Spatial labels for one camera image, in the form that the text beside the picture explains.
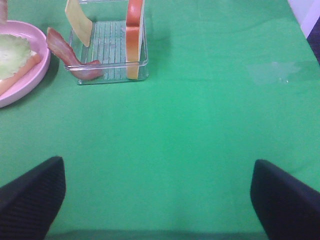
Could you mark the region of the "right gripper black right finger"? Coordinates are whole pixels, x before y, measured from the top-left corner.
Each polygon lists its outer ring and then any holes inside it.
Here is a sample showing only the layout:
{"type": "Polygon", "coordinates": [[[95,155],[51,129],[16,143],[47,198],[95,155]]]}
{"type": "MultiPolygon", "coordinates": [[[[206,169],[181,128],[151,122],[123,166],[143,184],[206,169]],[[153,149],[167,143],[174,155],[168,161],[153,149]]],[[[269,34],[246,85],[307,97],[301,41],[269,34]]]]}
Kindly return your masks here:
{"type": "Polygon", "coordinates": [[[270,240],[318,240],[320,193],[273,163],[254,163],[250,200],[270,240]]]}

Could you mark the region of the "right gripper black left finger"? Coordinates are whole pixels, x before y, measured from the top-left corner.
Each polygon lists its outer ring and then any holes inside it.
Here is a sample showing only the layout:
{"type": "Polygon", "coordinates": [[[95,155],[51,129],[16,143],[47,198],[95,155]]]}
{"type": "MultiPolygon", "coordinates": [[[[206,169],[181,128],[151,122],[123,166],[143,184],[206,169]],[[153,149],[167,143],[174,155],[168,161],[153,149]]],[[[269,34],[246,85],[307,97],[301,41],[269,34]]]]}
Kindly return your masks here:
{"type": "Polygon", "coordinates": [[[0,188],[0,238],[43,240],[66,195],[64,160],[51,157],[0,188]]]}

